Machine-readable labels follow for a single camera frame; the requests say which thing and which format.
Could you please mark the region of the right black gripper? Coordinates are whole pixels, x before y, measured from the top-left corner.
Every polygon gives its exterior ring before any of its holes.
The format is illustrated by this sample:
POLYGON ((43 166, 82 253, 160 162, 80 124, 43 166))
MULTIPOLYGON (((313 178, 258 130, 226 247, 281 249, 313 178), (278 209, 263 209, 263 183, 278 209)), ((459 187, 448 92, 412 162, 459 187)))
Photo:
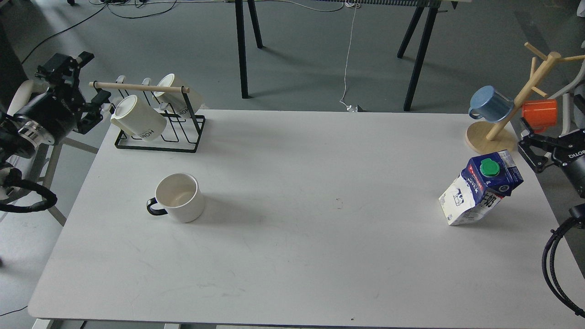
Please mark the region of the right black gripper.
POLYGON ((553 138, 535 133, 528 121, 520 118, 528 135, 518 142, 518 151, 536 174, 542 173, 547 167, 556 165, 568 178, 579 197, 585 197, 585 134, 569 133, 563 137, 553 138), (537 155, 532 147, 555 147, 551 155, 537 155))

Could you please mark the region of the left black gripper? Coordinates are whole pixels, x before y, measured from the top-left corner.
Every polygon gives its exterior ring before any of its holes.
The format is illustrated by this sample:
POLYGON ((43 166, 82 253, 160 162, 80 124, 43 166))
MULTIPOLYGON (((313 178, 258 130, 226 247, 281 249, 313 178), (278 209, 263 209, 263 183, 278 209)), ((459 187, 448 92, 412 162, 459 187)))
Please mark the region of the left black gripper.
POLYGON ((87 103, 79 89, 81 68, 94 58, 90 52, 76 58, 56 53, 37 66, 36 77, 48 83, 50 92, 36 96, 16 112, 18 137, 35 147, 59 144, 71 132, 86 134, 102 121, 101 108, 109 103, 111 92, 98 88, 87 103))

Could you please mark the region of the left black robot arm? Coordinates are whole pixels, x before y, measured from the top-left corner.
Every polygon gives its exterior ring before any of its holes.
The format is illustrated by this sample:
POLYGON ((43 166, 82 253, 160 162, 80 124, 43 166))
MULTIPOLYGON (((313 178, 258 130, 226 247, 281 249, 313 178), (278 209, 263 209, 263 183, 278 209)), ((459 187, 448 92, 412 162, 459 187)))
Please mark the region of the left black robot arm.
POLYGON ((40 65, 35 83, 21 84, 6 114, 1 114, 1 210, 12 213, 44 211, 57 203, 57 196, 36 179, 25 179, 9 159, 30 159, 42 144, 60 144, 71 132, 86 134, 104 118, 101 108, 111 93, 98 89, 86 101, 79 89, 79 74, 94 54, 77 58, 54 54, 40 65))

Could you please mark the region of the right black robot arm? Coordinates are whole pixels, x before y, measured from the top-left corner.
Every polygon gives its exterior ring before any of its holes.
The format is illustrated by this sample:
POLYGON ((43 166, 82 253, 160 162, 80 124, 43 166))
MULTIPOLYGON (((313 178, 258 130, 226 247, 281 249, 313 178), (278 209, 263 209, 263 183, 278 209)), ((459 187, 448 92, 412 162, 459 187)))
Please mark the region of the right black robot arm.
MULTIPOLYGON (((584 130, 577 129, 562 137, 547 137, 536 133, 525 118, 521 118, 525 129, 518 142, 518 152, 535 173, 541 173, 550 166, 556 166, 564 173, 580 198, 585 191, 585 152, 584 130)), ((556 262, 560 242, 574 228, 584 228, 585 205, 583 203, 569 209, 569 218, 557 229, 550 231, 545 244, 541 267, 545 282, 554 296, 569 308, 577 317, 584 316, 584 309, 577 306, 562 289, 557 278, 556 262)))

